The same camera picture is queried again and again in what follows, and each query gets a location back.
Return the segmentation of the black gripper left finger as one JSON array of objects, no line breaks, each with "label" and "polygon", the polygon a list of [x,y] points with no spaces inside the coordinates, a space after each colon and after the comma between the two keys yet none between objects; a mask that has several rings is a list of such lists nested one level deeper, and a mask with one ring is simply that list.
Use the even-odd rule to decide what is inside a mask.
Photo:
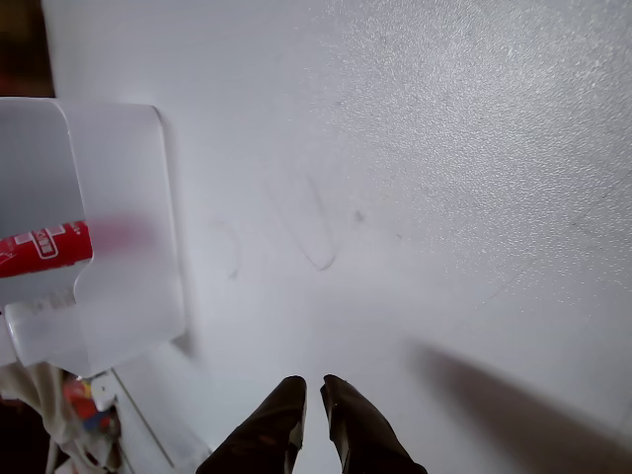
[{"label": "black gripper left finger", "polygon": [[197,474],[290,473],[303,443],[306,396],[302,377],[284,378]]}]

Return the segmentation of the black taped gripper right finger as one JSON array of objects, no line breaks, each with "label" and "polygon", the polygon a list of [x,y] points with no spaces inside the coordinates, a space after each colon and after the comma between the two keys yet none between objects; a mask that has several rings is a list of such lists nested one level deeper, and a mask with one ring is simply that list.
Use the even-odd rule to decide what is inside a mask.
[{"label": "black taped gripper right finger", "polygon": [[425,473],[382,413],[346,380],[328,374],[320,389],[344,473]]}]

